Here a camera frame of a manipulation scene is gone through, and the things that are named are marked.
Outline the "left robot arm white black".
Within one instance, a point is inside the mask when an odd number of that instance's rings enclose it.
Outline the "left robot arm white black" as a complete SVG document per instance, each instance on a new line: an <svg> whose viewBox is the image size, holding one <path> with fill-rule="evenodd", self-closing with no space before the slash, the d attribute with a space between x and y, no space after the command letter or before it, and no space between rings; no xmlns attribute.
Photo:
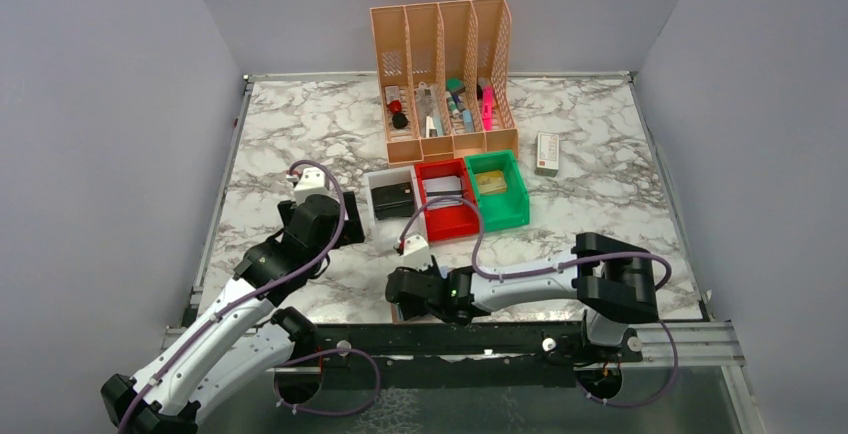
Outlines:
<svg viewBox="0 0 848 434"><path fill-rule="evenodd" d="M163 353L101 388L121 433L195 433L224 400L261 372L298 365L318 349L316 326L283 301L314 278L339 223L338 246L363 242L355 195L312 194L278 205L283 228L251 247L212 305Z"/></svg>

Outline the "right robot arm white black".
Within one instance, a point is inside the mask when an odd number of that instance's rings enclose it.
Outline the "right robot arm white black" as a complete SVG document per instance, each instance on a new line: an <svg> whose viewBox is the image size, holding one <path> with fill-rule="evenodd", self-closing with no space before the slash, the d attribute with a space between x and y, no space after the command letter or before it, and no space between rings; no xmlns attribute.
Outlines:
<svg viewBox="0 0 848 434"><path fill-rule="evenodd" d="M403 241L402 262L388 276L385 298L397 316L430 315L468 325L509 307L549 300L577 300L586 312L577 334L579 352L600 361L625 340L632 325L659 319L656 292L670 278L654 276L654 264L670 263L646 249L594 232L581 233L568 251L524 263L442 268L421 236Z"/></svg>

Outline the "black card stack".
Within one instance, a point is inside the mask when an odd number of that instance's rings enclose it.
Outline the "black card stack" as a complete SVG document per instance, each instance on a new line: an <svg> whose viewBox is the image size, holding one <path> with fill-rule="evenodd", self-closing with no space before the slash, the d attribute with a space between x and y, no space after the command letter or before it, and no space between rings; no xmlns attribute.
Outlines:
<svg viewBox="0 0 848 434"><path fill-rule="evenodd" d="M370 193L374 217L378 221L411 217L416 210L410 182L375 187Z"/></svg>

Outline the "white card stack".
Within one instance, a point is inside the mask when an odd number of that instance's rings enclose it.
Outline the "white card stack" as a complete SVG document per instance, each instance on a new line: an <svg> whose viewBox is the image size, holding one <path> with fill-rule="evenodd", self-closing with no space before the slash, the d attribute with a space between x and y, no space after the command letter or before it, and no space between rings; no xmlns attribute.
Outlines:
<svg viewBox="0 0 848 434"><path fill-rule="evenodd" d="M460 198L463 197L463 185L459 176L444 176L423 180L425 200L433 203L428 210L443 209L452 206L461 206Z"/></svg>

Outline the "gold card stack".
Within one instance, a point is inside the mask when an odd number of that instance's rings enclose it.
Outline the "gold card stack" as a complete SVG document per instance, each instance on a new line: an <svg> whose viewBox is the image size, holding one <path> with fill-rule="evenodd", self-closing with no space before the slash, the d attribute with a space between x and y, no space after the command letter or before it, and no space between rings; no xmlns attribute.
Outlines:
<svg viewBox="0 0 848 434"><path fill-rule="evenodd" d="M481 172L474 175L481 196L503 194L508 191L505 174L501 170Z"/></svg>

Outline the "red plastic bin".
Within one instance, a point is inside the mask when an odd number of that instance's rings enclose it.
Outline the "red plastic bin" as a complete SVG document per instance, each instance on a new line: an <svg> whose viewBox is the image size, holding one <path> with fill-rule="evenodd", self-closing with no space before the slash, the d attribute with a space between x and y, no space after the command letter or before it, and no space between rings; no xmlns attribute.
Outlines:
<svg viewBox="0 0 848 434"><path fill-rule="evenodd" d="M459 176L463 185L463 197L477 206L476 197L469 178L466 163L462 159L437 162L424 162L414 166L421 203L426 203L423 180L444 176ZM430 242L441 242L476 235L480 223L474 210L462 202L461 206L452 206L437 210L424 211L427 237Z"/></svg>

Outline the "white plastic bin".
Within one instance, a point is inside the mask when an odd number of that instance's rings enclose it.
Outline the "white plastic bin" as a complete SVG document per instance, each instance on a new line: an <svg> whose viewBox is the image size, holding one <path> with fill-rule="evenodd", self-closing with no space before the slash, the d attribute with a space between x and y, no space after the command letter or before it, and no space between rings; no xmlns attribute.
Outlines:
<svg viewBox="0 0 848 434"><path fill-rule="evenodd" d="M406 166L368 172L364 183L371 244L378 253L388 253L420 206L415 171Z"/></svg>

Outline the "green plastic bin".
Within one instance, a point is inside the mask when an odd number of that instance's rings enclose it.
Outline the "green plastic bin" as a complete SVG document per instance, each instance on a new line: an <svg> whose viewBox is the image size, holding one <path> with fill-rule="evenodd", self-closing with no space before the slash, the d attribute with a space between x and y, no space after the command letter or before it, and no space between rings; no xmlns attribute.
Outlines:
<svg viewBox="0 0 848 434"><path fill-rule="evenodd" d="M529 195L511 150L467 156L465 163L487 233L529 224Z"/></svg>

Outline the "red black small object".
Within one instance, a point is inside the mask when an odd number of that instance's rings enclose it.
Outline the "red black small object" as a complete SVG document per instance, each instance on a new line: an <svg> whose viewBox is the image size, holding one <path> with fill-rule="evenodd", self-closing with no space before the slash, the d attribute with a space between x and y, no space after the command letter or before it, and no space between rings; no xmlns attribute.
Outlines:
<svg viewBox="0 0 848 434"><path fill-rule="evenodd" d="M408 117L403 110L403 104L400 100L392 100L387 104L391 114L391 125L396 130L406 129L409 125Z"/></svg>

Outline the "blue white marker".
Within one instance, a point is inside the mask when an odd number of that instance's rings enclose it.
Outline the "blue white marker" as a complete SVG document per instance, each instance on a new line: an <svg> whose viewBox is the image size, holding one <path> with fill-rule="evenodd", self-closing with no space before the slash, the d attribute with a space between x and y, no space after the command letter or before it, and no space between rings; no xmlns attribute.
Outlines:
<svg viewBox="0 0 848 434"><path fill-rule="evenodd" d="M463 123L463 132L473 133L475 131L475 128L471 111L465 108L461 111L461 116Z"/></svg>

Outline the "white red small box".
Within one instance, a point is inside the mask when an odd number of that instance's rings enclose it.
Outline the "white red small box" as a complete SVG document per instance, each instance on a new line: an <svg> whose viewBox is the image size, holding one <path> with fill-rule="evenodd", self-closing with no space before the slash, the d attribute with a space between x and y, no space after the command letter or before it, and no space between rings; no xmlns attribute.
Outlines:
<svg viewBox="0 0 848 434"><path fill-rule="evenodd" d="M535 173L555 177L560 169L560 138L558 134L538 132L536 136Z"/></svg>

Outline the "teal capped marker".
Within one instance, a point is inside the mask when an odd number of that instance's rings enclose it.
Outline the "teal capped marker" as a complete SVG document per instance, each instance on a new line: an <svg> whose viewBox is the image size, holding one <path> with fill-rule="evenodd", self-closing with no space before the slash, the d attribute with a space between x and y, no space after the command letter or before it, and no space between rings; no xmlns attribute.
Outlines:
<svg viewBox="0 0 848 434"><path fill-rule="evenodd" d="M462 81L458 78L448 78L446 80L446 91L453 105L453 107L451 108L453 114L455 116L460 116L463 111L462 101L460 99L460 94L464 91L464 85Z"/></svg>

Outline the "pink highlighter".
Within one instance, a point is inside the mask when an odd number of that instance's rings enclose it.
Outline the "pink highlighter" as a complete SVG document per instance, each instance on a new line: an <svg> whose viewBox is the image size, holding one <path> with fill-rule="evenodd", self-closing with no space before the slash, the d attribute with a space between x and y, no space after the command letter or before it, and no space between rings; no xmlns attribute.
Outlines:
<svg viewBox="0 0 848 434"><path fill-rule="evenodd" d="M493 128L493 110L495 104L494 89L491 85L480 85L481 120L485 131Z"/></svg>

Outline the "peach desk file organizer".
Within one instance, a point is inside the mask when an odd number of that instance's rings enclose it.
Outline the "peach desk file organizer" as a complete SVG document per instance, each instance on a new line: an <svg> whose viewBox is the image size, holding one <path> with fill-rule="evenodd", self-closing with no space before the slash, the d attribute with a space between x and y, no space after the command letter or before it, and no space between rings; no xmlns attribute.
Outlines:
<svg viewBox="0 0 848 434"><path fill-rule="evenodd" d="M493 151L519 152L519 133L507 99L512 17L506 0L453 0L373 7L370 22L377 61L387 161L391 167ZM473 133L463 132L446 80L464 85L462 108ZM494 89L493 128L481 120L480 85ZM391 125L387 104L400 100L406 129Z"/></svg>

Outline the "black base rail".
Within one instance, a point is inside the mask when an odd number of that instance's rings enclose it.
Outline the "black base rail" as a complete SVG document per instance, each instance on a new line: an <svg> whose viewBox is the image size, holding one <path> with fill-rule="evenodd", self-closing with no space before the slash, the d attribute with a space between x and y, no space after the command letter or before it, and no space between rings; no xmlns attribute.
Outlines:
<svg viewBox="0 0 848 434"><path fill-rule="evenodd" d="M571 388L579 368L619 368L642 361L629 328L613 347L589 343L577 321L320 324L296 356L300 366L275 367L272 387L304 400L319 390Z"/></svg>

